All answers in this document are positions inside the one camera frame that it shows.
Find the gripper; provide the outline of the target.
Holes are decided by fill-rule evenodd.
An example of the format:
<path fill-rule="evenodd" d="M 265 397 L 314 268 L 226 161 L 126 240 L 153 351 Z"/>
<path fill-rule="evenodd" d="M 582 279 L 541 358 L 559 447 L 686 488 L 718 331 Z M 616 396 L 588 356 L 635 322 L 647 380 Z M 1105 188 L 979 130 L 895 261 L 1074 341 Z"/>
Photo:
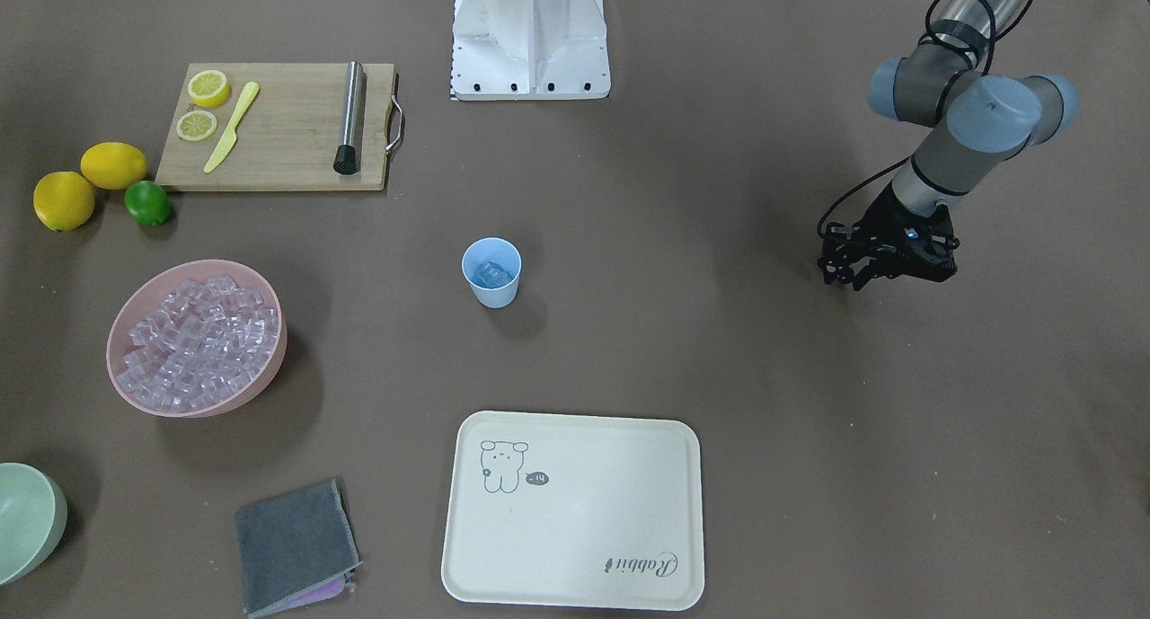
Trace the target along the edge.
<path fill-rule="evenodd" d="M 894 189 L 887 186 L 865 213 L 865 239 L 823 239 L 821 255 L 816 259 L 823 284 L 850 284 L 854 292 L 859 292 L 871 280 L 898 278 L 899 263 L 887 257 L 892 254 L 889 243 L 894 242 L 899 227 L 928 227 L 935 231 L 949 229 L 954 234 L 945 204 L 937 204 L 933 213 L 923 217 L 915 211 L 908 211 L 895 196 Z"/>

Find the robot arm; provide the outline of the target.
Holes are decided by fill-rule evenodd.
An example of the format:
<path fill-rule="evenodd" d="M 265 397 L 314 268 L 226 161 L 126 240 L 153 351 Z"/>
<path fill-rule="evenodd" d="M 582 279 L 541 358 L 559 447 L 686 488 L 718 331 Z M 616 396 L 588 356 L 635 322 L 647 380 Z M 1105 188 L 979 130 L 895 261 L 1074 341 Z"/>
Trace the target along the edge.
<path fill-rule="evenodd" d="M 874 278 L 952 278 L 960 239 L 951 211 L 997 165 L 1075 122 L 1081 100 L 1067 78 L 991 71 L 995 46 L 1032 1 L 933 0 L 917 48 L 877 67 L 871 110 L 929 133 L 880 171 L 885 185 L 857 222 L 818 220 L 826 284 L 858 291 Z"/>

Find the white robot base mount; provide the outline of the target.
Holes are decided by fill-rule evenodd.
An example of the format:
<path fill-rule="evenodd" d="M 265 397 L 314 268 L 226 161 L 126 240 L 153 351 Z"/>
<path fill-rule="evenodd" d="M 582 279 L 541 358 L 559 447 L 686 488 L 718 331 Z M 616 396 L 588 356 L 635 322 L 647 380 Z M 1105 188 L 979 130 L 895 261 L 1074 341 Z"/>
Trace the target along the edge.
<path fill-rule="evenodd" d="M 610 95 L 604 0 L 455 0 L 448 95 L 574 101 Z"/>

